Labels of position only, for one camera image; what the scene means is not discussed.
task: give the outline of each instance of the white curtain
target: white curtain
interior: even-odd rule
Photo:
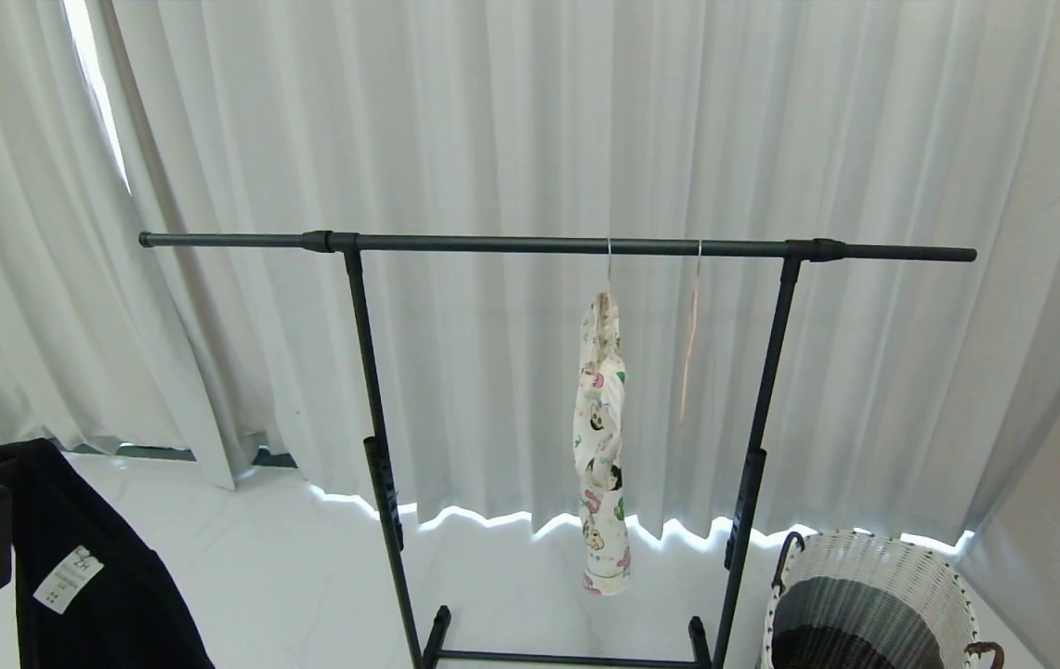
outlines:
[[[246,461],[224,460],[114,166],[61,5],[0,3],[0,443],[206,444],[208,481],[232,487]]]
[[[1060,385],[1060,3],[88,7],[148,229],[976,247],[805,267],[762,530],[953,541],[1018,460],[1005,426]],[[198,460],[235,474],[267,443],[369,496],[340,259],[127,253],[159,263],[190,342],[165,350],[202,380]],[[695,262],[613,263],[626,501],[654,533],[732,512],[779,264],[703,263],[679,423]],[[365,280],[403,503],[576,511],[577,328],[605,259],[368,253]]]

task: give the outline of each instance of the woven basket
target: woven basket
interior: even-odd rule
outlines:
[[[790,532],[764,630],[764,669],[971,669],[985,652],[1004,665],[947,560],[860,532]]]

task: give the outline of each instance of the horizontal bar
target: horizontal bar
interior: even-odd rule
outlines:
[[[142,246],[296,247],[335,252],[458,251],[481,253],[581,253],[624,256],[720,256],[720,258],[844,258],[902,261],[972,262],[975,249],[947,246],[845,244],[831,240],[748,242],[724,240],[624,240],[604,236],[442,236],[441,234],[354,234],[311,231],[300,234],[176,234],[142,232]]]
[[[588,657],[582,655],[535,655],[529,652],[488,652],[447,650],[438,652],[443,659],[487,659],[488,662],[529,662],[533,665],[571,666],[654,666],[661,669],[705,669],[700,662],[678,659],[635,659],[634,657]]]

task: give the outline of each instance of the cartoon print garment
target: cartoon print garment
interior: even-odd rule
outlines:
[[[611,294],[600,293],[583,319],[573,425],[580,517],[588,551],[583,587],[597,596],[614,596],[628,585],[630,552],[620,470],[623,402],[619,314]]]

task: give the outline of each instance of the white wicker basket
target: white wicker basket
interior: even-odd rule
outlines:
[[[792,550],[793,544],[800,550]],[[994,652],[993,669],[1004,665],[1000,645],[980,642],[967,584],[950,562],[897,539],[861,532],[827,532],[806,539],[792,532],[785,538],[764,623],[763,668],[802,666],[775,666],[775,628],[778,644],[785,644],[780,648],[784,653],[788,639],[806,642],[813,638],[809,635],[815,633],[815,626],[831,627],[832,634],[849,628],[845,630],[849,638],[860,638],[881,651],[882,666],[971,669],[973,656],[984,652]],[[794,627],[798,632],[782,635]],[[923,659],[925,648],[929,661]],[[843,655],[831,657],[836,652],[844,653],[826,645],[810,649],[810,655],[819,657],[811,665],[823,662],[849,669]]]

